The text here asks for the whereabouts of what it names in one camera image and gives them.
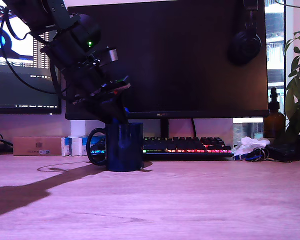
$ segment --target desk surface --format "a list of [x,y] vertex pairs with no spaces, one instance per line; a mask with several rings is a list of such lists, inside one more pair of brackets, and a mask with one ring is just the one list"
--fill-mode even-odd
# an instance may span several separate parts
[[12,239],[300,240],[300,161],[123,173],[87,157],[0,155],[0,240]]

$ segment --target dark blue mug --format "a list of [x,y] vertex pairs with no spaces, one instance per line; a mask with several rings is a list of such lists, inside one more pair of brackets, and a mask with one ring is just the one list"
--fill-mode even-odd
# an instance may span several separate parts
[[[91,154],[91,139],[96,133],[105,135],[105,159]],[[91,163],[106,166],[109,171],[132,172],[143,168],[143,124],[106,124],[105,128],[92,130],[86,153]]]

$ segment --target cardboard box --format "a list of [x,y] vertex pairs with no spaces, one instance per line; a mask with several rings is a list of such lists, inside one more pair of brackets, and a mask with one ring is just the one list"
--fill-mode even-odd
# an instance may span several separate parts
[[46,156],[62,155],[62,137],[14,137],[13,155]]

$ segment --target amber glass bottle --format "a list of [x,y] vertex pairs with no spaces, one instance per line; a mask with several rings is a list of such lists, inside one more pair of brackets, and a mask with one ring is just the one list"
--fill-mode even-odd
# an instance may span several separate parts
[[271,143],[279,138],[285,131],[285,116],[279,112],[280,104],[276,100],[278,94],[276,88],[271,88],[271,102],[269,102],[269,116],[263,121],[263,137],[270,140]]

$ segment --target monitor screen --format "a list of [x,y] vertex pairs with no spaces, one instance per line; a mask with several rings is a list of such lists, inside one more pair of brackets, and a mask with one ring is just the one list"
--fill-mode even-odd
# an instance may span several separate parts
[[[0,27],[6,5],[0,0]],[[14,32],[23,37],[30,29],[12,12],[9,15]],[[50,41],[55,32],[47,32],[41,37]],[[7,25],[3,26],[2,42],[8,60],[16,73],[28,84],[45,91],[54,92],[51,81],[49,58],[40,49],[44,46],[31,35],[24,40],[16,40]],[[0,114],[59,114],[61,101],[53,94],[46,94],[29,88],[20,82],[3,57],[0,44]]]
[[[227,57],[249,14],[241,0],[118,3],[69,12],[95,19],[100,49],[116,47],[118,61],[102,68],[112,79],[130,77],[123,93],[130,119],[261,117],[268,112],[267,71],[264,2],[258,2],[261,51],[242,66]],[[94,117],[68,104],[66,118]]]

